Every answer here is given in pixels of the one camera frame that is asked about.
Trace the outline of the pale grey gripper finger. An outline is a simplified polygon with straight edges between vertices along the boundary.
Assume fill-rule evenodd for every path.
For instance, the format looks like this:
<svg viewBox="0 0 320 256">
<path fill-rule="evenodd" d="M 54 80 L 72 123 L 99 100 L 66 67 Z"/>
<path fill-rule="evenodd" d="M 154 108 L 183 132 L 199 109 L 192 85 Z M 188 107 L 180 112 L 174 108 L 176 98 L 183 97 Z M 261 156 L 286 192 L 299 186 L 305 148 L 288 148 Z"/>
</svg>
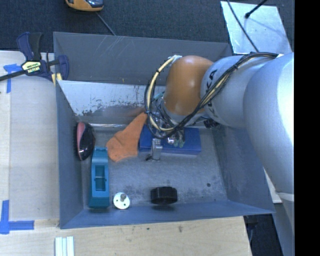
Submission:
<svg viewBox="0 0 320 256">
<path fill-rule="evenodd" d="M 158 161 L 161 158 L 163 146 L 161 145 L 161 140 L 158 138 L 152 139 L 151 144 L 151 159 Z"/>
</svg>

